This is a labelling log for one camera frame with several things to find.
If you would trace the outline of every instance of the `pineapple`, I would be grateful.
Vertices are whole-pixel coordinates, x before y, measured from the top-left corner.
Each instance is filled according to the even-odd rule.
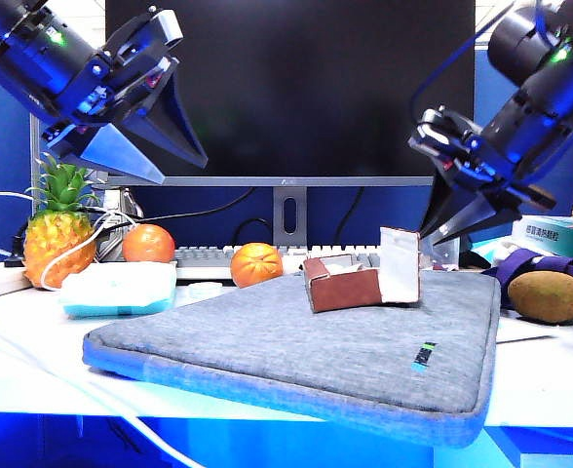
[[[58,289],[70,274],[78,273],[94,260],[96,242],[90,242],[79,251],[57,261],[48,271],[44,285],[41,277],[48,264],[87,240],[94,234],[94,227],[87,214],[79,212],[81,201],[95,198],[93,194],[82,194],[88,185],[86,169],[71,164],[58,164],[47,154],[49,160],[40,161],[44,172],[41,187],[31,187],[45,196],[45,208],[36,211],[29,220],[24,240],[24,275],[35,288]]]

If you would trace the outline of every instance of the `brown box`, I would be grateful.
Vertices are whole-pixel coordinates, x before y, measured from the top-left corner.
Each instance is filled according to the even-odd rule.
[[[418,302],[419,234],[380,228],[379,268],[365,268],[349,254],[303,262],[313,312],[381,303]]]
[[[337,260],[353,264],[351,255],[308,258],[303,262],[306,290],[313,312],[382,303],[376,269],[366,268],[332,275],[327,265]]]

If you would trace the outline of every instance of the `kiwi fruit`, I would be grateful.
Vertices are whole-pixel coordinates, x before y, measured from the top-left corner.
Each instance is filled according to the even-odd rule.
[[[549,324],[573,320],[573,277],[565,273],[523,273],[510,282],[508,296],[523,317]]]

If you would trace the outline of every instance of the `robotic arm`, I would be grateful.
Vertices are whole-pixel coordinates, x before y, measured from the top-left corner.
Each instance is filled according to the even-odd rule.
[[[483,128],[444,106],[428,109],[409,144],[437,172],[421,235],[434,243],[520,219],[554,198],[533,182],[573,140],[573,0],[507,14],[488,44],[493,66],[519,86]]]
[[[151,8],[94,50],[46,2],[0,0],[0,85],[48,126],[46,146],[64,162],[162,182],[125,129],[205,166],[176,89],[173,11]]]

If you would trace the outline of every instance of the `black monitor screen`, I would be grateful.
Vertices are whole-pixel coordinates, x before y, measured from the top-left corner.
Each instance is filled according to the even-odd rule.
[[[152,2],[107,0],[107,34]],[[475,30],[468,0],[163,0],[184,39],[182,102],[201,170],[143,142],[166,176],[429,176],[408,101]],[[473,115],[472,50],[417,101]]]

